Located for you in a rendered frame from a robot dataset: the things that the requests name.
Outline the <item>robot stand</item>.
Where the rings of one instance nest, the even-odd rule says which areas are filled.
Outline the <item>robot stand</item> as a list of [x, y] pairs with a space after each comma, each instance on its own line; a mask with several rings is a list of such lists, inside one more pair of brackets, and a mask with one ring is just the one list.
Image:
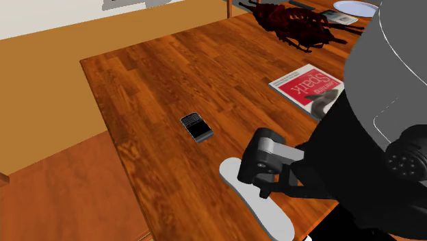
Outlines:
[[413, 239], [377, 228], [362, 229], [355, 223], [354, 216], [338, 204], [303, 241], [427, 241], [427, 237]]

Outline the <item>white plate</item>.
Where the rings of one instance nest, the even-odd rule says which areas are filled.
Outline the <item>white plate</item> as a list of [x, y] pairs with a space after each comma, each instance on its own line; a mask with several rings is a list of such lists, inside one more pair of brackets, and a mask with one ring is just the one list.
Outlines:
[[337, 1], [333, 7], [344, 14], [365, 18], [373, 17], [378, 10], [378, 6], [374, 4], [353, 0]]

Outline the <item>dark remote control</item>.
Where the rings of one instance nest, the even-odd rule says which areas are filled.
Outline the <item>dark remote control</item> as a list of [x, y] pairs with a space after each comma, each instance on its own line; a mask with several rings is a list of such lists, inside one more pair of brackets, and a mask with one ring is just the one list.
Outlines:
[[301, 2], [298, 2], [296, 0], [289, 0], [288, 2], [289, 2], [289, 4], [292, 4], [292, 5], [297, 6], [299, 8], [303, 8], [303, 9], [310, 10], [310, 11], [315, 10], [314, 7], [312, 7], [310, 5], [306, 5], [306, 4], [301, 3]]

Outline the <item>black phone with keypad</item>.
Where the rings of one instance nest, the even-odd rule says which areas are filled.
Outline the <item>black phone with keypad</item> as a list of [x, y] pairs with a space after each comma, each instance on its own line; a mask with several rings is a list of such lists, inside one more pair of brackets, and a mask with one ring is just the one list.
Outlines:
[[207, 140], [214, 134], [211, 127], [202, 119], [202, 117], [197, 112], [187, 114], [186, 116], [182, 117], [180, 121], [181, 124], [187, 130], [187, 132], [197, 143], [201, 143]]

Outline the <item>white flat oblong board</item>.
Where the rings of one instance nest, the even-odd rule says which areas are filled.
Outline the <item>white flat oblong board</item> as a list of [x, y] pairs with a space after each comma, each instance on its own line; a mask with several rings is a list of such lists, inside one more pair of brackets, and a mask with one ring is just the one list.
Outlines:
[[237, 180], [241, 159], [230, 157], [222, 161], [219, 175], [249, 208], [257, 222], [272, 241], [293, 241], [294, 226], [285, 212], [270, 198], [262, 199], [252, 184]]

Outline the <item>wooden table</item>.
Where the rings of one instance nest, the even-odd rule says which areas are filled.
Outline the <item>wooden table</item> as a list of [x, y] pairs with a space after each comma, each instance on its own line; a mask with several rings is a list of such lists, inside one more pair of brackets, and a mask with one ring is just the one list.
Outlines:
[[[154, 241], [270, 241], [219, 176], [256, 129], [305, 142], [315, 121], [269, 87], [312, 64], [342, 78], [357, 36], [304, 53], [247, 13], [81, 61]], [[197, 112], [213, 136], [197, 143], [180, 119]]]

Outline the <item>grey white booklet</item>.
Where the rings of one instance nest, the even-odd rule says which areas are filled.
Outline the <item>grey white booklet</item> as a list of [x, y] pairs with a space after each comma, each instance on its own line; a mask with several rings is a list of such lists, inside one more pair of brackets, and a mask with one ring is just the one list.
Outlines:
[[336, 12], [334, 10], [325, 10], [321, 12], [322, 15], [324, 15], [329, 22], [331, 23], [339, 23], [342, 25], [351, 25], [358, 21], [358, 18], [355, 18], [353, 16]]

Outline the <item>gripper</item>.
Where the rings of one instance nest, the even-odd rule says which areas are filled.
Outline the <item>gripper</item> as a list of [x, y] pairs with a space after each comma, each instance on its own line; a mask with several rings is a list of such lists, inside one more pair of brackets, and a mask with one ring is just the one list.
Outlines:
[[272, 192], [335, 199], [361, 228], [427, 231], [427, 125], [406, 128], [382, 150], [340, 96], [300, 148], [260, 127], [237, 179], [258, 181], [263, 199]]

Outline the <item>red and white book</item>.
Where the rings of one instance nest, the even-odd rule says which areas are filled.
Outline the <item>red and white book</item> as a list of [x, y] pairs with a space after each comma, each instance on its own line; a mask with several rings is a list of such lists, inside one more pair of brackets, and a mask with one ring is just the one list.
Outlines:
[[344, 90], [344, 82], [306, 64], [270, 82], [269, 87], [320, 121]]

